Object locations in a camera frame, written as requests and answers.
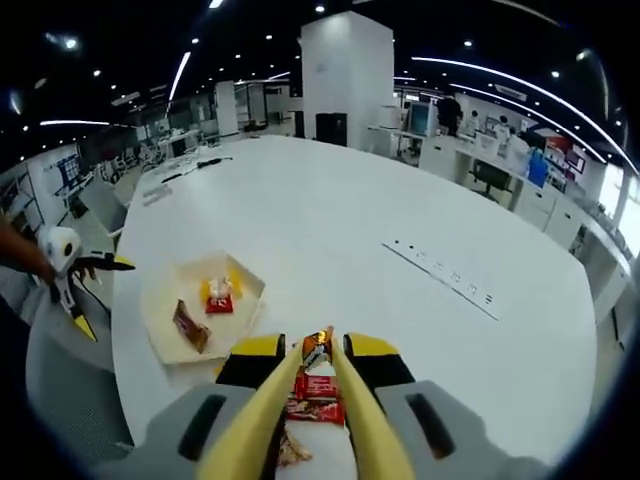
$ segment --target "power strip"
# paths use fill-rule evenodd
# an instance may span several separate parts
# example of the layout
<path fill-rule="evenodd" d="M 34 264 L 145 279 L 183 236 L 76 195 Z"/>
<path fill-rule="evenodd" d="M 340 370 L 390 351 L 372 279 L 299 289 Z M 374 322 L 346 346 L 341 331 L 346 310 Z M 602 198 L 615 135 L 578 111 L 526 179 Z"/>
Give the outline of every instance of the power strip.
<path fill-rule="evenodd" d="M 500 321 L 501 312 L 504 310 L 500 308 L 499 297 L 484 289 L 481 282 L 462 273 L 463 270 L 453 265 L 450 260 L 444 260 L 437 254 L 421 249 L 415 243 L 402 240 L 383 242 L 382 246 L 455 291 L 492 319 Z"/>

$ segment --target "black ceiling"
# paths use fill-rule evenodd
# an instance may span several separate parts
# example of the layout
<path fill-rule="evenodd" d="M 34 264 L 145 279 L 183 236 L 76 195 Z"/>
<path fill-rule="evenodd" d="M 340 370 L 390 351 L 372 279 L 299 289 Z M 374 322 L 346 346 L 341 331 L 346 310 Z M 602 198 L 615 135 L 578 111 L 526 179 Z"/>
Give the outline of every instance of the black ceiling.
<path fill-rule="evenodd" d="M 448 83 L 483 90 L 489 82 L 513 86 L 531 95 L 531 108 L 567 127 L 579 125 L 576 133 L 603 154 L 613 153 L 575 114 L 525 87 L 462 67 L 411 60 L 412 56 L 455 59 L 523 78 L 574 104 L 622 143 L 623 128 L 615 121 L 624 121 L 625 112 L 616 113 L 621 105 L 610 85 L 610 114 L 605 116 L 598 58 L 576 60 L 579 52 L 592 46 L 574 17 L 579 10 L 572 2 L 517 1 L 557 24 L 507 5 L 508 0 L 373 0 L 357 5 L 350 0 L 225 0 L 216 10 L 208 9 L 210 0 L 18 2 L 12 4 L 11 18 L 5 14 L 5 24 L 11 28 L 0 33 L 5 67 L 0 77 L 0 170 L 21 156 L 42 151 L 43 145 L 70 142 L 100 128 L 39 127 L 42 120 L 122 121 L 131 105 L 114 107 L 112 100 L 139 91 L 142 98 L 136 103 L 150 104 L 157 94 L 150 89 L 163 84 L 167 85 L 165 96 L 156 100 L 166 101 L 186 51 L 192 52 L 192 58 L 176 97 L 192 95 L 202 85 L 220 80 L 249 79 L 252 73 L 267 78 L 295 71 L 300 68 L 295 59 L 300 54 L 300 27 L 348 9 L 394 30 L 396 75 L 405 76 L 407 71 L 418 79 L 417 84 L 427 80 L 442 88 Z M 315 12 L 319 4 L 326 7 L 323 14 Z M 47 33 L 73 35 L 80 48 L 65 51 L 47 40 Z M 273 39 L 266 40 L 267 34 Z M 197 45 L 191 43 L 193 38 L 199 39 Z M 465 40 L 472 40 L 473 47 L 465 47 Z M 102 72 L 98 77 L 93 76 L 96 69 Z M 552 70 L 561 77 L 553 79 Z M 42 78 L 47 82 L 36 89 Z M 19 99 L 20 115 L 10 108 L 11 98 Z M 540 106 L 533 107 L 534 101 L 540 101 Z"/>

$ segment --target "round white table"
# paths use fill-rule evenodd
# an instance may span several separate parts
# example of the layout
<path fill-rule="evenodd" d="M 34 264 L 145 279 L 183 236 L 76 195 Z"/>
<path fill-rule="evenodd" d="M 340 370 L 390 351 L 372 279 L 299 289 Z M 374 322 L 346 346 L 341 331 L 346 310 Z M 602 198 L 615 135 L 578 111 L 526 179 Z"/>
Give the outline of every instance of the round white table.
<path fill-rule="evenodd" d="M 416 380 L 439 384 L 512 456 L 553 463 L 581 434 L 596 336 L 582 266 L 543 233 L 429 173 L 319 142 L 265 136 L 225 144 L 233 161 L 172 180 L 145 174 L 119 253 L 113 359 L 131 435 L 211 365 L 166 367 L 141 318 L 145 275 L 223 249 L 266 282 L 254 335 L 294 341 L 328 324 L 396 346 Z M 381 243 L 412 239 L 464 266 L 501 302 L 498 321 Z"/>

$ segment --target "cardboard tray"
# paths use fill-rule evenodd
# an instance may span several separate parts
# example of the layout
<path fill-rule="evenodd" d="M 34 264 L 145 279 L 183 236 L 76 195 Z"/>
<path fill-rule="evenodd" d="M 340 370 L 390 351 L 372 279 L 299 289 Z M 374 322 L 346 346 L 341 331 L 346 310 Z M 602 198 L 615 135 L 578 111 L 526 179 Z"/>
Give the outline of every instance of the cardboard tray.
<path fill-rule="evenodd" d="M 233 298 L 230 314 L 207 315 L 200 302 L 200 282 L 237 269 L 242 280 L 242 299 Z M 249 336 L 256 320 L 265 284 L 232 256 L 220 252 L 193 262 L 176 265 L 143 284 L 142 317 L 151 343 L 165 364 L 194 363 L 226 357 L 231 347 Z M 178 300 L 183 300 L 196 323 L 206 325 L 211 336 L 198 353 L 173 323 Z"/>

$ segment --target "cable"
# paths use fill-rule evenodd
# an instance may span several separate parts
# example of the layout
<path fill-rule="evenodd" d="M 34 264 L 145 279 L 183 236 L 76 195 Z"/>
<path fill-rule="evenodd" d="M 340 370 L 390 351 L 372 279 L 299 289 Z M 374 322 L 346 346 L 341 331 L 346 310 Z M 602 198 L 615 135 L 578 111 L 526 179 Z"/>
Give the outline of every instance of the cable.
<path fill-rule="evenodd" d="M 82 281 L 81 275 L 78 272 L 75 272 L 74 276 L 76 277 L 76 280 L 80 282 L 80 285 L 82 285 L 84 291 L 91 295 L 96 300 L 96 302 L 98 302 L 102 306 L 102 308 L 104 308 L 105 312 L 107 312 L 107 315 L 109 315 L 109 318 L 111 318 L 111 309 L 109 309 L 104 303 L 102 303 L 102 300 L 100 300 L 91 290 L 87 288 L 87 286 Z"/>

